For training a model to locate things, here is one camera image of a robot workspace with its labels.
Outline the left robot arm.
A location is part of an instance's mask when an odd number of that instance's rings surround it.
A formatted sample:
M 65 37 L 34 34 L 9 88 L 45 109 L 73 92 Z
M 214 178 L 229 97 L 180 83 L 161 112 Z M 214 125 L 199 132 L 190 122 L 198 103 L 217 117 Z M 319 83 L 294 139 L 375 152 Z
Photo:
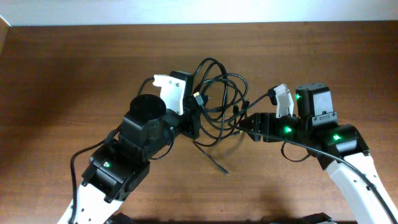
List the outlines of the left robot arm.
M 160 95 L 139 93 L 121 124 L 93 146 L 80 184 L 60 223 L 105 223 L 149 173 L 150 162 L 182 134 L 199 137 L 201 107 L 193 92 L 194 76 L 172 71 L 154 75 Z

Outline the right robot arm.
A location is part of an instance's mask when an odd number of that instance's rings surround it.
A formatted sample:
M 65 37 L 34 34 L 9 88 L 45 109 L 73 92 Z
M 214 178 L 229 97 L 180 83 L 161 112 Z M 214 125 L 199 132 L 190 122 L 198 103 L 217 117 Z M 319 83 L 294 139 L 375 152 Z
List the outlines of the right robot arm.
M 330 89 L 285 84 L 268 91 L 274 113 L 254 113 L 237 129 L 253 141 L 303 147 L 325 170 L 347 201 L 357 223 L 397 223 L 397 208 L 385 190 L 370 149 L 357 128 L 338 124 Z

